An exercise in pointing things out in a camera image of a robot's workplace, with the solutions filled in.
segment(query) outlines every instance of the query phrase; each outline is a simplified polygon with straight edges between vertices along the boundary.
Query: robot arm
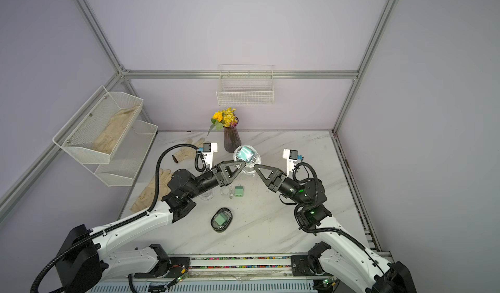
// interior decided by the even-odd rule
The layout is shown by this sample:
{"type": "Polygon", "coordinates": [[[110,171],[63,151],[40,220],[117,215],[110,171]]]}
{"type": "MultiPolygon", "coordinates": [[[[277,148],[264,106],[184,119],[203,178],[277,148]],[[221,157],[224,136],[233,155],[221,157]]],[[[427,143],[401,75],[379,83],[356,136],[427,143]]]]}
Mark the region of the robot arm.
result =
{"type": "MultiPolygon", "coordinates": [[[[210,147],[204,146],[210,151],[208,155],[204,155],[209,159],[210,165],[211,154],[217,149],[213,144],[211,150],[210,147]]],[[[68,253],[64,259],[55,264],[64,291],[84,293],[101,280],[130,273],[149,273],[154,277],[165,275],[171,266],[171,261],[160,245],[150,245],[141,250],[128,252],[115,251],[153,229],[185,217],[196,206],[192,198],[216,186],[231,184],[245,166],[244,161],[223,161],[198,177],[186,169],[179,169],[173,173],[172,180],[168,183],[171,192],[163,196],[152,209],[143,210],[146,215],[135,218],[138,215],[136,213],[90,230],[84,225],[71,230],[59,253],[79,240],[88,238],[91,233],[118,226],[68,253]]]]}
{"type": "Polygon", "coordinates": [[[299,229],[322,240],[308,252],[302,268],[308,269],[311,275],[332,274],[357,293],[416,293],[409,270],[402,263],[391,264],[366,249],[324,207],[327,197],[322,182],[310,165],[296,164],[297,151],[285,149],[283,155],[287,160],[286,173],[265,165],[256,164],[254,168],[269,190],[279,191],[297,203],[294,216],[299,229]],[[288,177],[290,171],[301,165],[310,169],[313,178],[297,180],[295,173],[293,179],[288,177]]]}

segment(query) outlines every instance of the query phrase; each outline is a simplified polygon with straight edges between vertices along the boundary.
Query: green charger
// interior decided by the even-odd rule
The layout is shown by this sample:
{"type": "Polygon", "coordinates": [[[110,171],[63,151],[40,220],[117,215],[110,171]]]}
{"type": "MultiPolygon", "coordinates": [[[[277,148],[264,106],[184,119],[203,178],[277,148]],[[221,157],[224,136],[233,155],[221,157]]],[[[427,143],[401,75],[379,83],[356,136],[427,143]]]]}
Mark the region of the green charger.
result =
{"type": "Polygon", "coordinates": [[[237,197],[243,196],[243,187],[241,185],[237,185],[234,187],[234,196],[237,197]]]}

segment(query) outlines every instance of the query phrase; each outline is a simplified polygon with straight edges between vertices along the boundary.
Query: black cable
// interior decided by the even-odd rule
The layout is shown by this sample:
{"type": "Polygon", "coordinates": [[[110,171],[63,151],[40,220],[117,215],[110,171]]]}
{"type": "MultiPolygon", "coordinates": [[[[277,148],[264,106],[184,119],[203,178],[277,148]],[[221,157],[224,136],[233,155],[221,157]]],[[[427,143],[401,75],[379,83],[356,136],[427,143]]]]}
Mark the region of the black cable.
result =
{"type": "MultiPolygon", "coordinates": [[[[337,281],[335,281],[335,284],[336,284],[336,285],[335,285],[335,289],[332,289],[332,291],[331,291],[330,293],[334,293],[334,292],[337,290],[337,288],[338,288],[338,287],[339,287],[339,285],[341,284],[341,281],[337,279],[337,281]]],[[[325,288],[325,287],[321,287],[321,286],[313,285],[313,286],[312,286],[312,288],[313,288],[314,290],[317,290],[317,291],[319,292],[320,290],[324,290],[324,289],[326,289],[327,287],[325,288]]]]}
{"type": "Polygon", "coordinates": [[[49,293],[61,293],[61,292],[64,292],[64,288],[62,287],[57,290],[50,291],[49,293]]]}
{"type": "MultiPolygon", "coordinates": [[[[76,248],[79,248],[80,246],[83,246],[85,243],[91,241],[92,239],[95,239],[96,237],[98,236],[101,236],[103,235],[104,233],[108,233],[108,232],[111,232],[117,228],[120,228],[120,227],[123,227],[124,225],[127,225],[133,221],[136,221],[137,219],[139,218],[142,218],[144,216],[147,216],[149,215],[149,213],[151,211],[153,211],[154,209],[154,206],[156,205],[157,201],[158,201],[158,195],[159,195],[159,166],[161,164],[161,160],[164,158],[164,156],[170,152],[171,150],[175,149],[175,148],[178,148],[178,147],[191,147],[191,148],[194,148],[195,150],[197,150],[196,152],[196,155],[197,157],[195,158],[195,168],[197,171],[204,171],[205,168],[206,168],[206,164],[205,164],[205,160],[203,159],[203,155],[201,152],[198,151],[198,147],[195,146],[195,145],[192,145],[192,144],[188,144],[188,143],[181,143],[181,144],[176,144],[174,146],[171,146],[169,147],[168,149],[166,149],[160,156],[159,156],[159,159],[158,159],[158,162],[157,162],[157,166],[156,166],[156,170],[155,170],[155,173],[154,173],[154,182],[155,182],[155,186],[154,186],[154,198],[153,198],[153,202],[151,203],[151,206],[146,210],[146,211],[143,211],[142,213],[132,217],[132,218],[129,218],[128,220],[126,221],[121,221],[115,225],[112,225],[110,227],[107,227],[106,229],[104,230],[101,230],[99,232],[96,232],[95,234],[91,234],[89,236],[87,236],[86,238],[76,242],[75,244],[73,244],[72,246],[68,247],[66,250],[64,250],[63,252],[61,252],[61,254],[57,255],[55,258],[53,258],[41,271],[40,273],[38,274],[38,276],[36,276],[36,278],[34,279],[33,281],[33,284],[31,285],[31,288],[29,289],[29,293],[39,293],[38,292],[38,288],[40,286],[40,283],[41,281],[43,280],[43,278],[46,276],[46,274],[48,273],[49,270],[52,269],[52,267],[55,266],[55,264],[61,260],[62,258],[64,258],[64,256],[66,256],[66,254],[68,254],[69,252],[72,252],[73,250],[75,250],[76,248]],[[201,156],[202,157],[202,164],[203,164],[203,168],[199,168],[198,167],[198,156],[201,156]]],[[[64,288],[59,288],[57,290],[54,290],[50,293],[61,293],[64,291],[64,288]]]]}
{"type": "Polygon", "coordinates": [[[305,178],[305,179],[302,179],[302,180],[297,180],[297,176],[296,176],[296,175],[297,175],[297,171],[298,171],[299,169],[300,169],[300,168],[299,168],[299,167],[297,167],[297,165],[296,165],[296,166],[295,166],[295,168],[294,168],[294,169],[292,170],[292,172],[291,172],[291,177],[293,178],[293,180],[294,180],[295,182],[297,182],[298,184],[304,184],[304,183],[308,182],[309,180],[314,180],[314,178],[311,178],[311,177],[309,176],[309,171],[308,171],[308,168],[305,168],[305,171],[308,173],[308,177],[307,177],[307,178],[305,178]]]}
{"type": "Polygon", "coordinates": [[[293,177],[293,180],[295,182],[298,182],[299,184],[301,184],[301,183],[309,181],[308,179],[297,180],[295,174],[297,172],[297,168],[300,167],[300,166],[304,166],[304,167],[309,168],[309,170],[311,171],[311,173],[313,175],[312,178],[313,178],[313,181],[314,181],[314,191],[315,191],[314,192],[313,204],[312,205],[303,204],[303,207],[307,207],[308,209],[313,209],[313,208],[316,207],[316,204],[317,204],[317,194],[318,194],[318,191],[320,190],[320,180],[317,178],[316,171],[314,170],[314,168],[311,165],[309,165],[308,163],[300,162],[297,165],[295,165],[295,168],[293,169],[293,172],[292,172],[292,177],[293,177]]]}
{"type": "Polygon", "coordinates": [[[312,207],[310,205],[307,205],[307,204],[298,204],[297,206],[295,206],[295,208],[293,210],[293,215],[295,217],[295,221],[297,222],[297,224],[299,226],[299,229],[301,229],[302,231],[304,231],[305,233],[308,233],[308,234],[317,234],[317,233],[321,233],[321,232],[334,232],[334,233],[343,235],[348,240],[350,240],[352,243],[354,243],[357,247],[359,247],[362,250],[365,250],[365,246],[363,244],[361,244],[358,240],[356,240],[352,235],[346,233],[345,231],[343,231],[341,229],[337,229],[334,227],[308,229],[308,228],[302,226],[301,222],[298,220],[298,209],[300,209],[301,207],[303,209],[305,209],[306,207],[308,209],[316,207],[319,179],[317,178],[316,171],[314,170],[314,168],[311,165],[309,165],[308,163],[300,162],[296,165],[296,167],[299,167],[299,166],[305,166],[305,167],[309,168],[309,170],[311,171],[311,173],[313,175],[313,181],[315,182],[315,198],[314,198],[314,203],[313,203],[312,207]]]}
{"type": "Polygon", "coordinates": [[[284,196],[283,194],[280,194],[279,195],[279,200],[281,201],[281,203],[285,204],[285,205],[297,205],[297,203],[286,203],[286,202],[283,202],[283,200],[281,199],[281,196],[284,196]]]}
{"type": "Polygon", "coordinates": [[[130,287],[132,293],[138,293],[134,288],[134,284],[132,283],[132,276],[133,276],[132,273],[128,275],[128,286],[130,287]]]}
{"type": "Polygon", "coordinates": [[[385,272],[382,270],[382,268],[380,268],[380,266],[378,265],[378,263],[376,263],[375,260],[373,260],[373,258],[368,254],[368,252],[366,250],[363,250],[363,251],[365,252],[366,255],[368,255],[368,257],[373,262],[373,264],[378,267],[378,269],[380,270],[380,272],[382,272],[382,277],[384,277],[384,290],[385,290],[385,281],[387,280],[387,277],[385,276],[385,272]]]}

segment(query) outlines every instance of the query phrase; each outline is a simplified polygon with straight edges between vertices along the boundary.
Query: white wire basket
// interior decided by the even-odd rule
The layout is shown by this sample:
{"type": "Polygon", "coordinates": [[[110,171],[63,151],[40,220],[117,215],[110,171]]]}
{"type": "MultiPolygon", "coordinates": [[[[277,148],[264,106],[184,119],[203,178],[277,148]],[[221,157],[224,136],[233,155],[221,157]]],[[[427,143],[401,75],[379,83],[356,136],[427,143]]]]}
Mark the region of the white wire basket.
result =
{"type": "Polygon", "coordinates": [[[272,70],[221,71],[217,101],[221,106],[274,103],[272,70]]]}
{"type": "Polygon", "coordinates": [[[109,164],[99,165],[94,175],[107,186],[131,186],[153,143],[158,126],[136,120],[109,164]]]}
{"type": "Polygon", "coordinates": [[[63,141],[63,144],[57,143],[55,137],[53,139],[54,143],[80,164],[110,164],[142,109],[143,100],[137,96],[124,92],[108,92],[104,87],[100,90],[104,90],[105,94],[63,141]],[[113,140],[113,143],[116,142],[116,144],[105,152],[92,149],[96,139],[108,126],[111,117],[122,109],[134,107],[136,109],[130,115],[128,124],[125,127],[120,127],[119,135],[113,140]]]}

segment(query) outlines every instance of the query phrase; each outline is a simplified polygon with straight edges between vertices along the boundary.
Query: beige glove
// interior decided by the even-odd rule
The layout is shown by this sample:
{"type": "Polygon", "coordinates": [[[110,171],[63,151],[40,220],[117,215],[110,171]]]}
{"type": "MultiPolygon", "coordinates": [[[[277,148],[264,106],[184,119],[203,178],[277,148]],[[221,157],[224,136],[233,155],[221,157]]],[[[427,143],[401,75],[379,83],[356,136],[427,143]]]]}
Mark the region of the beige glove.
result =
{"type": "MultiPolygon", "coordinates": [[[[200,147],[203,145],[203,142],[205,142],[205,138],[200,138],[195,145],[197,147],[200,147]]],[[[188,139],[186,143],[192,144],[192,139],[188,139]]],[[[180,161],[188,158],[195,158],[196,156],[196,150],[191,148],[191,147],[183,147],[179,152],[175,153],[172,155],[173,161],[176,163],[179,163],[180,161]]]]}
{"type": "Polygon", "coordinates": [[[101,153],[111,154],[123,131],[132,120],[137,108],[138,106],[124,108],[115,115],[112,115],[106,128],[92,144],[92,149],[101,153]]]}
{"type": "MultiPolygon", "coordinates": [[[[162,197],[166,196],[170,193],[170,188],[167,184],[172,179],[172,173],[170,169],[163,171],[160,168],[159,170],[159,195],[158,200],[161,200],[162,197]]],[[[138,212],[140,210],[146,209],[151,206],[154,198],[154,176],[149,182],[149,184],[142,190],[141,194],[135,201],[134,205],[130,208],[133,212],[138,212]]]]}

